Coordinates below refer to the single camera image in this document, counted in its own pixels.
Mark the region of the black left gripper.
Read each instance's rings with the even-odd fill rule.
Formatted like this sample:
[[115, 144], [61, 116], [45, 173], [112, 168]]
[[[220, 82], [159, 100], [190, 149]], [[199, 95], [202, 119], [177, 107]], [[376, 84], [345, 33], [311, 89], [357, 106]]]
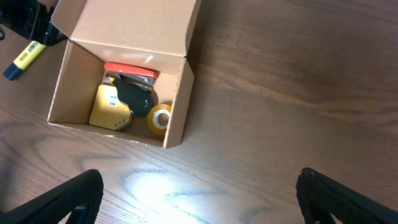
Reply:
[[1, 24], [27, 40], [53, 46], [68, 39], [51, 21], [54, 10], [38, 0], [1, 0]]

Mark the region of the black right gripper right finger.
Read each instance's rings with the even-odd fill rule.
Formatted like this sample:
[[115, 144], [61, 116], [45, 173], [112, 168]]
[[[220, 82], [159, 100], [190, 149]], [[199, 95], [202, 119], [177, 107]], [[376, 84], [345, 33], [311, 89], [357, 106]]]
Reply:
[[397, 224], [397, 211], [309, 168], [302, 169], [296, 183], [297, 200], [306, 224]]

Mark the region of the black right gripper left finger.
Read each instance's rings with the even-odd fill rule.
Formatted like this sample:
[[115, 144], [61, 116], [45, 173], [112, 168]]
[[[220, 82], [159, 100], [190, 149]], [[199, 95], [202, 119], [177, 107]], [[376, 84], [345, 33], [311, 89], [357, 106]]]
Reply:
[[100, 172], [87, 170], [48, 192], [1, 215], [1, 223], [94, 223], [103, 198]]

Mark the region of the yellow highlighter marker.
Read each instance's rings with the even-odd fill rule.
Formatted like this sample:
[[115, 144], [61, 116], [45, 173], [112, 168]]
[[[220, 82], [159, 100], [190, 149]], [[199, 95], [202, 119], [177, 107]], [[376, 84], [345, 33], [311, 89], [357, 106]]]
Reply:
[[45, 48], [46, 45], [32, 41], [6, 68], [3, 75], [10, 81], [17, 80]]

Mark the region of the cardboard box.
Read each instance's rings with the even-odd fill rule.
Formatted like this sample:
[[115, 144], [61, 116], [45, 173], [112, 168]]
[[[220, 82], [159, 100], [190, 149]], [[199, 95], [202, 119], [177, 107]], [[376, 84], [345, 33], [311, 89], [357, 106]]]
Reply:
[[[61, 0], [53, 25], [68, 37], [47, 121], [111, 138], [162, 148], [182, 140], [193, 72], [187, 61], [200, 8], [198, 0]], [[154, 106], [171, 106], [164, 136], [148, 127], [147, 116], [132, 114], [131, 123], [114, 131], [89, 124], [106, 62], [158, 72], [151, 96]]]

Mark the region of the yellow tape roll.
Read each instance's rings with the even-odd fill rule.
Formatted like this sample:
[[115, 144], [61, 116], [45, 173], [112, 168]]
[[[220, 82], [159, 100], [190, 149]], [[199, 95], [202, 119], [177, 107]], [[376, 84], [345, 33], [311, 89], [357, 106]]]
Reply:
[[159, 104], [154, 106], [147, 116], [149, 129], [156, 135], [164, 136], [170, 119], [171, 106]]

